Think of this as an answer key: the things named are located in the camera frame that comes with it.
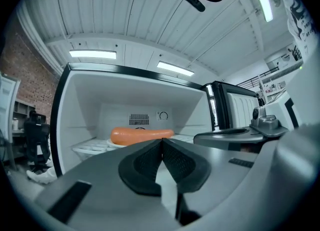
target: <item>white ceiling panel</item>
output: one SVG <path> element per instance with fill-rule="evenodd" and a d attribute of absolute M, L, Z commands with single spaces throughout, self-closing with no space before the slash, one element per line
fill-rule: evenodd
<path fill-rule="evenodd" d="M 56 69 L 81 61 L 177 76 L 157 68 L 162 60 L 195 72 L 178 77 L 203 83 L 219 79 L 231 67 L 263 59 L 265 51 L 277 51 L 277 45 L 291 40 L 284 5 L 276 7 L 277 0 L 270 0 L 274 19 L 269 23 L 258 0 L 201 0 L 204 12 L 184 0 L 22 2 L 26 7 L 19 19 L 24 30 L 31 41 L 43 45 L 41 51 L 53 55 L 47 62 Z M 116 51 L 117 59 L 72 58 L 69 50 L 75 49 Z M 246 60 L 247 56 L 257 59 Z"/>

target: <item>brick wall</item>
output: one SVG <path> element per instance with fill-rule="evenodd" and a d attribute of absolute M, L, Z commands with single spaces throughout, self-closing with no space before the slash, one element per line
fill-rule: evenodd
<path fill-rule="evenodd" d="M 4 37 L 0 71 L 21 80 L 17 98 L 34 104 L 36 111 L 46 115 L 50 123 L 59 76 L 32 46 L 16 15 L 8 22 Z"/>

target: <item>wall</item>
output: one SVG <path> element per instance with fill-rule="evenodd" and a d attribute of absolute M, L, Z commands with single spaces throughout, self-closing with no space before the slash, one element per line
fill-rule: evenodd
<path fill-rule="evenodd" d="M 34 104 L 36 111 L 46 115 L 50 123 L 59 76 L 32 46 L 15 14 L 7 24 L 4 37 L 0 71 L 21 80 L 17 98 Z"/>
<path fill-rule="evenodd" d="M 266 62 L 263 59 L 258 60 L 257 62 L 233 73 L 232 75 L 229 75 L 227 78 L 225 78 L 224 82 L 232 85 L 238 85 L 266 71 L 269 71 Z"/>

